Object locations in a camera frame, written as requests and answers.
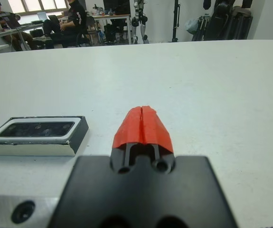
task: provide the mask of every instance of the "person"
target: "person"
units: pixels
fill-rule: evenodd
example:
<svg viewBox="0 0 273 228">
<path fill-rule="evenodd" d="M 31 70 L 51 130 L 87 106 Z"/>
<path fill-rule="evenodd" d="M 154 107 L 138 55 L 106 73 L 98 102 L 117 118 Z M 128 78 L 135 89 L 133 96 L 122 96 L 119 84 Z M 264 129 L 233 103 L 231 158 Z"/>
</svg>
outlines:
<svg viewBox="0 0 273 228">
<path fill-rule="evenodd" d="M 0 24 L 4 29 L 8 29 L 8 25 L 6 23 L 6 21 L 4 20 L 3 17 L 9 16 L 12 13 L 10 12 L 3 12 L 1 11 L 1 3 L 0 3 Z M 21 32 L 23 39 L 28 43 L 28 45 L 30 46 L 30 48 L 32 50 L 37 50 L 37 45 L 35 45 L 33 43 L 33 38 L 30 34 L 25 33 L 25 32 Z M 22 51 L 22 48 L 20 46 L 20 37 L 18 33 L 14 33 L 11 35 L 7 35 L 2 37 L 5 41 L 9 42 L 12 44 L 13 48 L 15 49 L 15 51 Z"/>
<path fill-rule="evenodd" d="M 80 29 L 86 26 L 86 13 L 84 7 L 78 0 L 67 0 L 70 9 L 68 13 L 67 23 L 60 22 L 54 23 L 50 20 L 45 20 L 43 23 L 43 31 L 45 36 L 50 36 L 51 32 L 55 32 L 55 35 L 51 36 L 55 39 L 59 36 L 78 34 Z"/>
</svg>

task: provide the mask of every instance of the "monitor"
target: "monitor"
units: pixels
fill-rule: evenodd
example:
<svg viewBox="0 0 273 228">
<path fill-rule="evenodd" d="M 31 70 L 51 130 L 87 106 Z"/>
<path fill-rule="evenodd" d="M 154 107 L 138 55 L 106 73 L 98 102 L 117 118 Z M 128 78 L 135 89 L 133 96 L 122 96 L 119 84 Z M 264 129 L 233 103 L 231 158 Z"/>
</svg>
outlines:
<svg viewBox="0 0 273 228">
<path fill-rule="evenodd" d="M 104 9 L 112 9 L 116 14 L 117 11 L 119 14 L 131 14 L 129 0 L 104 0 Z"/>
<path fill-rule="evenodd" d="M 39 13 L 37 13 L 37 16 L 38 16 L 39 20 L 41 20 L 41 21 L 47 20 L 47 13 L 46 12 L 39 12 Z"/>
</svg>

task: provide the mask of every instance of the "chair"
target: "chair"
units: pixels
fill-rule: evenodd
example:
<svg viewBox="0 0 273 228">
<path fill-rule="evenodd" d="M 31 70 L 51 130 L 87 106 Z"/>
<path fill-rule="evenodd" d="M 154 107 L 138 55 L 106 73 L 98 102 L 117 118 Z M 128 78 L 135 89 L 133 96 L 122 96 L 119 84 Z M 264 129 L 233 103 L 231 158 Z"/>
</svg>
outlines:
<svg viewBox="0 0 273 228">
<path fill-rule="evenodd" d="M 51 38 L 55 44 L 61 44 L 64 48 L 71 46 L 81 47 L 81 44 L 92 45 L 86 35 L 88 35 L 87 27 L 84 26 L 80 29 L 78 34 L 63 35 L 61 37 L 59 37 L 58 34 L 51 34 Z"/>
<path fill-rule="evenodd" d="M 91 16 L 87 17 L 86 27 L 90 27 L 90 30 L 87 30 L 87 33 L 88 33 L 87 35 L 89 35 L 89 37 L 90 37 L 90 43 L 92 44 L 91 35 L 93 35 L 93 34 L 96 34 L 98 37 L 98 41 L 100 41 L 99 40 L 99 32 L 100 31 L 98 30 L 98 28 L 96 26 L 96 22 L 93 17 L 91 17 Z"/>
</svg>

